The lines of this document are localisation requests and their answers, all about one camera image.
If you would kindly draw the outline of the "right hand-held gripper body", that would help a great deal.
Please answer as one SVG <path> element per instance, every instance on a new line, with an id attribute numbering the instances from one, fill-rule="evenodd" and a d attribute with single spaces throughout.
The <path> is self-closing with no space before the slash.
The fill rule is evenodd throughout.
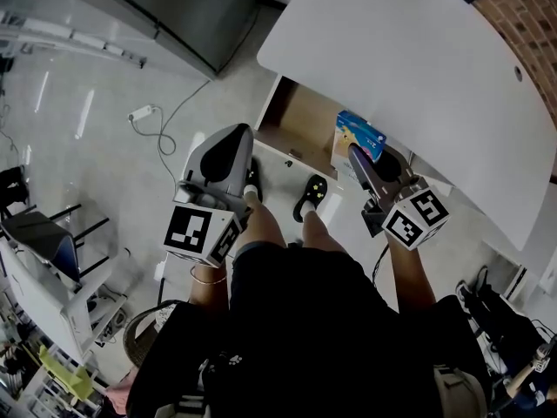
<path id="1" fill-rule="evenodd" d="M 450 219 L 439 190 L 414 173 L 391 146 L 385 146 L 373 161 L 352 143 L 348 158 L 360 186 L 369 194 L 361 216 L 373 237 L 384 232 L 412 251 Z"/>

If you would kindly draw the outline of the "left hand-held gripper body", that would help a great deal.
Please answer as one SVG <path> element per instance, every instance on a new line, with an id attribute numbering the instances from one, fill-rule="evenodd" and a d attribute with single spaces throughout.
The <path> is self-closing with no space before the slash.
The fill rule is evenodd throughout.
<path id="1" fill-rule="evenodd" d="M 244 189 L 252 150 L 252 128 L 241 123 L 215 132 L 191 152 L 172 200 L 166 252 L 199 265 L 222 265 L 251 214 Z"/>

